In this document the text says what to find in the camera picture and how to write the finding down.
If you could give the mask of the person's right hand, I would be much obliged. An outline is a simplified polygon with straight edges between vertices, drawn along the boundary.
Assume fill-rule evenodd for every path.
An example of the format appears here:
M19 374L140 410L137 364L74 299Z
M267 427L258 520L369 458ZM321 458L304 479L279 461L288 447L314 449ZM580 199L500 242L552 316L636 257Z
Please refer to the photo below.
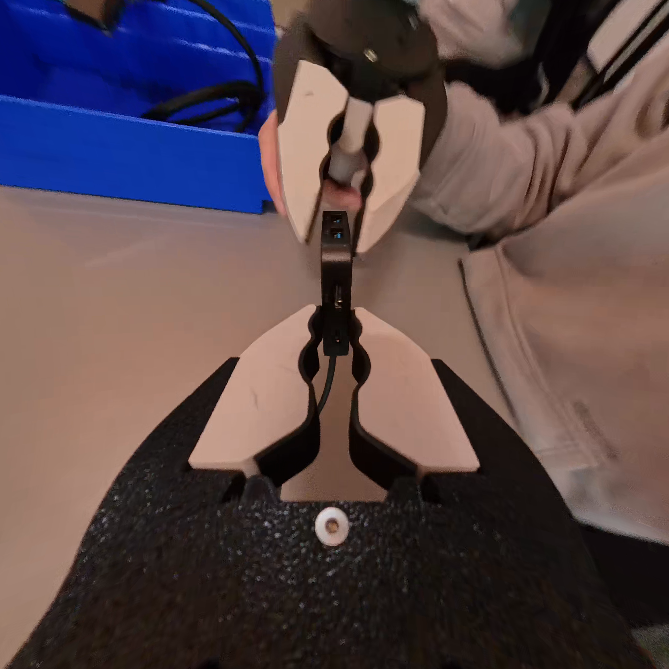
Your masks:
M278 114L273 110L258 132L263 178L276 211L287 217L283 200L280 165L278 160ZM321 204L330 210L357 213L362 206L362 196L351 187L342 187L331 180L322 183Z

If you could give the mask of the blue plastic bin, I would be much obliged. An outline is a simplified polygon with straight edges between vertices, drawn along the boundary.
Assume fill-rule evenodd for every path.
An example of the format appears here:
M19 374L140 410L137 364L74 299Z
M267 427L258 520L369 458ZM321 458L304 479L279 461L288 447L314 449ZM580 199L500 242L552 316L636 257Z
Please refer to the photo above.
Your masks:
M109 28L64 1L1 2L1 184L261 213L257 133L274 106L270 1L211 1L262 71L262 105L200 122L238 97L144 115L205 87L257 86L246 50L190 1L124 1Z

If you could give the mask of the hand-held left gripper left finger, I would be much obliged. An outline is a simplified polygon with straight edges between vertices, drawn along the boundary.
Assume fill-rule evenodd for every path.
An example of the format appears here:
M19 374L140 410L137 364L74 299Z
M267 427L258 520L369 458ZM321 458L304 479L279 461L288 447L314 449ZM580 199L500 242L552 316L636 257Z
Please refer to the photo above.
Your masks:
M313 379L321 315L307 305L237 358L189 456L194 470L261 475L282 486L316 459L321 424Z

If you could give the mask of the black usb hub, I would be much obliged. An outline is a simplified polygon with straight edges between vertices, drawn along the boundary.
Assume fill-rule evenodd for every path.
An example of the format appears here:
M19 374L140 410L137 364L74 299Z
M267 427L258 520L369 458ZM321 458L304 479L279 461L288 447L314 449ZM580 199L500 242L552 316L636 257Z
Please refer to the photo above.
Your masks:
M352 275L353 250L347 213L325 211L321 229L321 315L326 356L348 355Z

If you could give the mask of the person's grey hoodie torso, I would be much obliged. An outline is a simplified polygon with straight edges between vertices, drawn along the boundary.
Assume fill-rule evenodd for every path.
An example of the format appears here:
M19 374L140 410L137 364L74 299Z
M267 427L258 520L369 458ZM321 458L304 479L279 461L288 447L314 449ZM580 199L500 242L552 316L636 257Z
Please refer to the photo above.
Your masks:
M668 544L668 170L475 252L464 281L518 430L573 515Z

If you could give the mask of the person's right forearm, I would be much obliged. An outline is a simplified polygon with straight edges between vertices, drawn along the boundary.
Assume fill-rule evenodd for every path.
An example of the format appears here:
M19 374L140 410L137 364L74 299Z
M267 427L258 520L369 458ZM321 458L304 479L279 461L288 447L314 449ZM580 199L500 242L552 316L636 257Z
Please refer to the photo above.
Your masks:
M502 238L612 177L623 162L651 173L668 157L668 48L646 56L623 88L578 111L564 103L516 121L463 83L444 84L446 120L410 197L465 236Z

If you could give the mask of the grey usb cable plug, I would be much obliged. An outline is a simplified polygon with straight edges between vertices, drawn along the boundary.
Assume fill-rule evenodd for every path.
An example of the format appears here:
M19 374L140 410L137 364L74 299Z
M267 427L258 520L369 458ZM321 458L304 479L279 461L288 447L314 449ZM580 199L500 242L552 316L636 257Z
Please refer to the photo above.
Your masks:
M330 151L328 178L341 187L360 189L369 168L364 148L372 120L373 105L350 97L345 109L342 132Z

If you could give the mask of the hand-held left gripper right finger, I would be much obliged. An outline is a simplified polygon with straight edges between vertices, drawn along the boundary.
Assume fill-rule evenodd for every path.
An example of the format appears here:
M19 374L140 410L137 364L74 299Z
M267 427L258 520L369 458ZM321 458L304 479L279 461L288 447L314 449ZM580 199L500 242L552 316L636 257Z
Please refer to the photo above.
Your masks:
M351 317L349 455L376 484L472 473L480 461L428 354L370 311Z

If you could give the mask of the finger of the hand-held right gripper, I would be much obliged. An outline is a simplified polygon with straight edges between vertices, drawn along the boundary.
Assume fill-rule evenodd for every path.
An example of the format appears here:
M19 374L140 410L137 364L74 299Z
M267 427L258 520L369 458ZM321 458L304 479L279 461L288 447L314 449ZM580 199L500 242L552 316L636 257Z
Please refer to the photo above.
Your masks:
M300 60L289 103L278 124L282 199L292 229L308 243L321 196L330 129L346 108L347 89L325 67Z
M396 222L420 175L424 105L408 96L379 101L372 125L379 139L371 161L371 190L364 203L356 253L366 254Z

